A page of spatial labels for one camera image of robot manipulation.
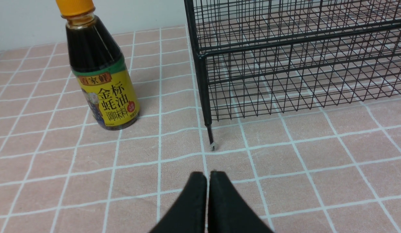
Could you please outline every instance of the yellow label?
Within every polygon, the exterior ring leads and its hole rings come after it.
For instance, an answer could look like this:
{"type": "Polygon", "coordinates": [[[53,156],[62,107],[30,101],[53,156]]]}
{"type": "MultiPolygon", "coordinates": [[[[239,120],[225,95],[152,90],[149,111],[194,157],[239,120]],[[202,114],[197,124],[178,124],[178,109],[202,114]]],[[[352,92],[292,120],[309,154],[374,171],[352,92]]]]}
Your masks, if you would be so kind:
{"type": "Polygon", "coordinates": [[[137,117],[140,104],[127,70],[77,77],[94,118],[108,127],[125,124],[137,117]]]}

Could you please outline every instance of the dark sauce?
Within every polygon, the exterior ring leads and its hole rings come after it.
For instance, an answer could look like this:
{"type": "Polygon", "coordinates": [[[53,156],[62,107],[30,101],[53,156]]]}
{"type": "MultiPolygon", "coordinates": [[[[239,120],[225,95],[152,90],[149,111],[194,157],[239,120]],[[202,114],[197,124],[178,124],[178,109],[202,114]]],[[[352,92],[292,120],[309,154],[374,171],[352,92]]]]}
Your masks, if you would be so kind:
{"type": "MultiPolygon", "coordinates": [[[[66,32],[68,55],[73,71],[99,71],[124,59],[120,47],[97,16],[94,16],[94,20],[83,28],[70,28],[67,25],[66,32]]],[[[90,103],[88,104],[91,109],[94,107],[90,103]]],[[[132,125],[137,118],[135,117],[125,124],[114,127],[106,126],[100,121],[97,122],[104,129],[120,130],[132,125]]]]}

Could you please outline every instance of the bottle label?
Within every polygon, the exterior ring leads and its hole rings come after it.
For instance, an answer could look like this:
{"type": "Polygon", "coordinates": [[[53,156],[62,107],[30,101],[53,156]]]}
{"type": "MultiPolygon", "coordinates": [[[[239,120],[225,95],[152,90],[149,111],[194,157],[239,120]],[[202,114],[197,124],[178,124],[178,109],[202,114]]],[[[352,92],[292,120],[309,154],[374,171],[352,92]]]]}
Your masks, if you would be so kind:
{"type": "Polygon", "coordinates": [[[99,124],[115,127],[125,124],[140,111],[124,59],[101,71],[73,71],[99,124]]]}

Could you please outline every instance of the red seal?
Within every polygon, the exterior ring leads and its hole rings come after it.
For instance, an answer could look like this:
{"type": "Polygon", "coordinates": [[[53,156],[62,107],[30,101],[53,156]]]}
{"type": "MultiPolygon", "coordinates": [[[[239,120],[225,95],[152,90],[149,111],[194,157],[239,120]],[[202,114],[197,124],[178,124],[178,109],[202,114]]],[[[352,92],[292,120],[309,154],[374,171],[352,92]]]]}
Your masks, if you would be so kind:
{"type": "Polygon", "coordinates": [[[133,101],[129,101],[128,102],[128,106],[127,106],[127,111],[128,112],[134,112],[134,109],[136,108],[136,105],[133,101]]]}

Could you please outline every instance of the white wall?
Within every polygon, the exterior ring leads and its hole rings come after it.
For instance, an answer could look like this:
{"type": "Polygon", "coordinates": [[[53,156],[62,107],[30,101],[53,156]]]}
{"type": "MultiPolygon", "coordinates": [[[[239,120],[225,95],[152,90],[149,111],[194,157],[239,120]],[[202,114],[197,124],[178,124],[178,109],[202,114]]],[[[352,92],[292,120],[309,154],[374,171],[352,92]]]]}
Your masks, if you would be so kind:
{"type": "MultiPolygon", "coordinates": [[[[181,25],[183,0],[94,0],[95,14],[115,33],[181,25]]],[[[65,41],[54,0],[0,0],[0,50],[65,41]]]]}

